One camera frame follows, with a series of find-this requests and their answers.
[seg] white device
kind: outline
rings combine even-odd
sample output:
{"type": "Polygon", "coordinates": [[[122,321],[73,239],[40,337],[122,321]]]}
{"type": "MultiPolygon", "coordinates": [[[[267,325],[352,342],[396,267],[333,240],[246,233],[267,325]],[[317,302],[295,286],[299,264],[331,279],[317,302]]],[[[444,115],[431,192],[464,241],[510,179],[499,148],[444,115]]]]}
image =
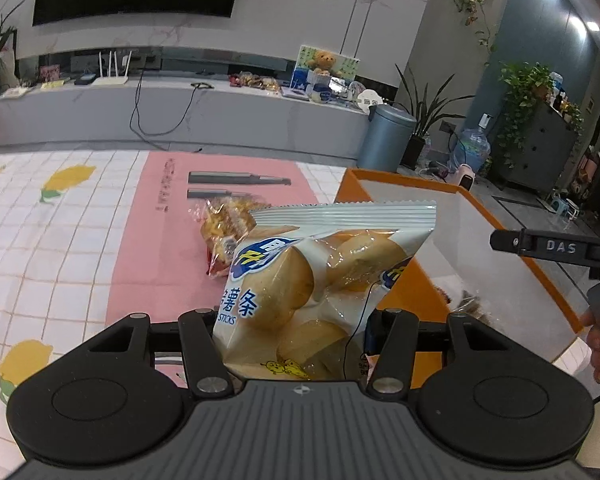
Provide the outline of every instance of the white device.
{"type": "Polygon", "coordinates": [[[384,103],[378,92],[367,88],[360,92],[357,98],[358,107],[367,115],[369,115],[369,107],[373,105],[381,105],[384,103]]]}
{"type": "Polygon", "coordinates": [[[92,86],[111,86],[111,85],[123,85],[124,83],[126,83],[129,78],[128,78],[128,72],[129,72],[129,64],[131,63],[131,53],[133,51],[129,51],[128,56],[125,56],[122,58],[122,64],[125,64],[125,59],[126,59],[126,67],[125,67],[125,75],[118,75],[118,53],[117,52],[113,52],[112,50],[109,50],[109,67],[107,68],[107,75],[104,76],[103,75],[103,70],[102,70],[102,55],[100,53],[98,53],[98,58],[100,61],[100,77],[96,79],[96,81],[94,81],[93,83],[91,83],[92,86]],[[116,75],[113,76],[111,75],[111,61],[113,58],[113,63],[114,63],[114,70],[116,72],[116,75]]]}

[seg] bottle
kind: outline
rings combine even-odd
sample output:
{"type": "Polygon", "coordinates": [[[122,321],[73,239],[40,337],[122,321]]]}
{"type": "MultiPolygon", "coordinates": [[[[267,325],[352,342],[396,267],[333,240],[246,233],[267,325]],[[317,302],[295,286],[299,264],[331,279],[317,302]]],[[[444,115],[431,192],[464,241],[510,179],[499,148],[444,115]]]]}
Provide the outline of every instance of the bottle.
{"type": "Polygon", "coordinates": [[[431,149],[431,139],[427,137],[424,142],[424,146],[422,147],[422,151],[420,152],[420,156],[418,157],[418,165],[426,166],[427,165],[427,155],[429,155],[429,151],[431,149]]]}
{"type": "Polygon", "coordinates": [[[477,173],[491,153],[491,146],[487,140],[486,128],[491,119],[490,115],[483,114],[478,127],[463,130],[451,156],[449,157],[449,171],[455,173],[461,164],[467,164],[477,173]]]}
{"type": "Polygon", "coordinates": [[[562,105],[562,92],[560,92],[554,100],[554,109],[560,112],[560,106],[562,105]]]}

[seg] gray cabinet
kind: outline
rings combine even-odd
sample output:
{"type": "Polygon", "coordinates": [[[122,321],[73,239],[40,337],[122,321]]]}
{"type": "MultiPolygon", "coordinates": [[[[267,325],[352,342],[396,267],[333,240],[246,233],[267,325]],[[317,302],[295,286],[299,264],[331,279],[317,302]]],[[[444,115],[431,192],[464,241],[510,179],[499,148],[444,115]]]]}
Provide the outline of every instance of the gray cabinet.
{"type": "Polygon", "coordinates": [[[577,138],[562,116],[542,103],[526,128],[524,149],[514,156],[515,167],[510,170],[500,166],[495,170],[508,182],[547,195],[562,173],[577,138]]]}

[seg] wall outlet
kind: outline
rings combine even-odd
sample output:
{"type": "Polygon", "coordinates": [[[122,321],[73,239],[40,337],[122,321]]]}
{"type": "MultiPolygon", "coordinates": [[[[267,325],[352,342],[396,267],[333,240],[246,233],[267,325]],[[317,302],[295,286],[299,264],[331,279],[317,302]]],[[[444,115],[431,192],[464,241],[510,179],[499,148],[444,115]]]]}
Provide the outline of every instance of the wall outlet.
{"type": "Polygon", "coordinates": [[[448,123],[447,121],[442,121],[440,123],[440,131],[445,132],[446,134],[453,135],[456,132],[457,124],[448,123]]]}

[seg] power cord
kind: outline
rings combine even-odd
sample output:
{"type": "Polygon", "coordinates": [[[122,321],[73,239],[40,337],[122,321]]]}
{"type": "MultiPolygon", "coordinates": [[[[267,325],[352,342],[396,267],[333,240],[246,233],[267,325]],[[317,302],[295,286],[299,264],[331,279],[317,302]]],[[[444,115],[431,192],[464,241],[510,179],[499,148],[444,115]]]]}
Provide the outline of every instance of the power cord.
{"type": "Polygon", "coordinates": [[[182,124],[185,117],[187,116],[187,112],[189,111],[189,108],[191,108],[191,104],[193,102],[193,97],[196,94],[196,90],[198,90],[199,88],[212,89],[213,86],[209,85],[208,83],[203,83],[203,82],[191,83],[191,86],[193,86],[193,92],[191,92],[191,99],[189,100],[189,104],[187,105],[186,110],[184,110],[182,118],[180,119],[178,124],[176,124],[173,128],[171,128],[170,130],[167,130],[165,132],[160,132],[157,134],[150,134],[142,129],[142,126],[140,124],[140,110],[138,108],[138,105],[140,103],[140,95],[142,93],[142,79],[144,78],[144,69],[145,69],[145,67],[143,66],[142,72],[140,73],[140,78],[138,79],[138,85],[136,86],[136,97],[134,99],[134,110],[131,112],[131,117],[129,117],[129,129],[133,133],[135,133],[136,136],[138,136],[138,138],[140,140],[142,140],[142,142],[146,142],[148,145],[153,146],[157,150],[166,152],[167,151],[166,148],[160,146],[159,144],[156,144],[155,142],[150,141],[149,139],[147,139],[147,137],[162,137],[162,136],[169,135],[170,133],[174,132],[182,124]],[[134,126],[133,126],[134,115],[138,116],[138,129],[137,130],[134,129],[134,126]]]}
{"type": "Polygon", "coordinates": [[[351,343],[351,340],[353,339],[353,337],[356,335],[356,332],[360,328],[360,324],[362,323],[362,319],[363,319],[363,317],[365,317],[366,304],[369,302],[369,297],[371,296],[371,291],[373,290],[374,286],[377,285],[378,283],[380,283],[380,280],[377,280],[376,282],[373,282],[371,284],[371,286],[369,287],[369,291],[366,294],[365,304],[362,307],[362,312],[360,313],[360,319],[358,320],[358,324],[356,325],[356,329],[351,333],[351,337],[349,337],[346,345],[344,345],[344,357],[342,359],[342,377],[344,379],[347,378],[347,372],[345,370],[346,364],[347,364],[347,348],[349,347],[349,343],[351,343]]]}
{"type": "Polygon", "coordinates": [[[452,134],[449,135],[449,140],[446,143],[446,147],[449,150],[449,156],[451,156],[451,137],[452,136],[456,136],[456,139],[458,139],[460,146],[462,146],[462,154],[464,155],[464,161],[462,163],[466,164],[466,146],[462,143],[462,140],[460,140],[460,137],[458,137],[458,134],[456,134],[455,132],[452,132],[452,134]]]}

